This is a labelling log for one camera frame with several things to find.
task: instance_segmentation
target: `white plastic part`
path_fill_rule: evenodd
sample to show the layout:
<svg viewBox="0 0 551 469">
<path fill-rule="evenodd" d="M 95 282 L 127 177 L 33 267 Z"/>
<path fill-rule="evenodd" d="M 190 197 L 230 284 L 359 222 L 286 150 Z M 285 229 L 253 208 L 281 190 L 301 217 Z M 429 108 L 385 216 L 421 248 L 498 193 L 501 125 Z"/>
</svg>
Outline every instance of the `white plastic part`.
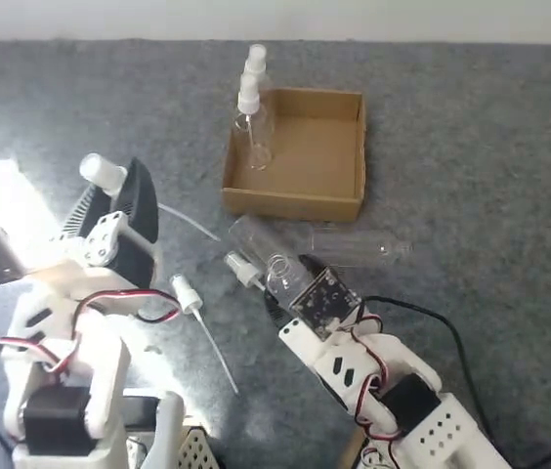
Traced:
<svg viewBox="0 0 551 469">
<path fill-rule="evenodd" d="M 204 302 L 201 300 L 197 292 L 191 287 L 189 281 L 182 274 L 177 274 L 171 278 L 171 286 L 176 292 L 176 298 L 180 303 L 182 312 L 185 315 L 193 314 L 193 311 L 202 307 Z"/>
<path fill-rule="evenodd" d="M 260 109 L 258 80 L 250 73 L 240 75 L 240 90 L 238 91 L 238 110 L 246 115 L 252 115 Z"/>
<path fill-rule="evenodd" d="M 265 286 L 260 282 L 261 272 L 251 262 L 243 259 L 243 257 L 235 251 L 230 251 L 224 258 L 226 265 L 238 278 L 245 288 L 249 288 L 251 285 L 257 286 L 261 290 L 265 289 Z"/>
<path fill-rule="evenodd" d="M 312 368 L 327 345 L 302 321 L 292 320 L 278 333 L 278 337 L 302 363 Z"/>
<path fill-rule="evenodd" d="M 110 197 L 119 194 L 127 174 L 126 168 L 112 164 L 97 153 L 87 154 L 80 162 L 80 175 Z"/>
<path fill-rule="evenodd" d="M 174 467 L 179 469 L 219 469 L 217 459 L 210 450 L 202 430 L 192 428 L 189 431 L 187 438 L 180 447 L 178 465 Z"/>
<path fill-rule="evenodd" d="M 262 44 L 252 44 L 245 61 L 244 73 L 251 73 L 260 82 L 267 76 L 267 48 Z"/>
<path fill-rule="evenodd" d="M 197 228 L 198 230 L 200 230 L 202 233 L 204 233 L 205 235 L 207 235 L 211 239 L 213 239 L 215 241 L 221 241 L 220 237 L 218 237 L 216 234 L 209 231 L 207 228 L 205 228 L 200 223 L 196 222 L 189 215 L 186 215 L 186 214 L 182 213 L 180 210 L 176 210 L 175 208 L 170 207 L 169 205 L 165 205 L 164 203 L 158 203 L 158 208 L 161 209 L 164 212 L 167 212 L 171 215 L 174 215 L 174 216 L 180 218 L 181 220 L 184 220 L 185 222 L 187 222 L 188 224 L 190 224 L 193 227 Z"/>
<path fill-rule="evenodd" d="M 168 392 L 156 409 L 154 441 L 141 469 L 172 469 L 177 467 L 185 403 L 176 393 Z"/>
<path fill-rule="evenodd" d="M 443 387 L 439 374 L 418 355 L 408 349 L 396 336 L 390 334 L 368 334 L 360 341 L 376 352 L 389 367 L 391 374 L 416 373 L 436 393 Z"/>
<path fill-rule="evenodd" d="M 445 394 L 441 399 L 441 404 L 397 447 L 399 453 L 420 469 L 444 467 L 445 462 L 478 432 L 478 424 L 454 395 Z"/>
<path fill-rule="evenodd" d="M 128 224 L 128 215 L 116 211 L 104 215 L 87 236 L 84 244 L 84 258 L 93 267 L 108 265 L 117 253 L 119 235 L 125 235 L 155 258 L 155 247 Z"/>
</svg>

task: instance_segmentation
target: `cardboard box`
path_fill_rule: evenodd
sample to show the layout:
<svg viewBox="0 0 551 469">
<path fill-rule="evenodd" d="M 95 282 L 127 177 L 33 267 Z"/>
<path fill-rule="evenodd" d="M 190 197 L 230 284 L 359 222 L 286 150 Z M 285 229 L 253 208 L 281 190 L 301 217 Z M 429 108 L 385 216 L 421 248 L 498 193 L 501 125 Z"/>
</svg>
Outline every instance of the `cardboard box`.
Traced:
<svg viewBox="0 0 551 469">
<path fill-rule="evenodd" d="M 231 133 L 224 206 L 296 220 L 351 222 L 364 199 L 364 101 L 360 93 L 276 89 L 274 159 L 251 169 Z"/>
</svg>

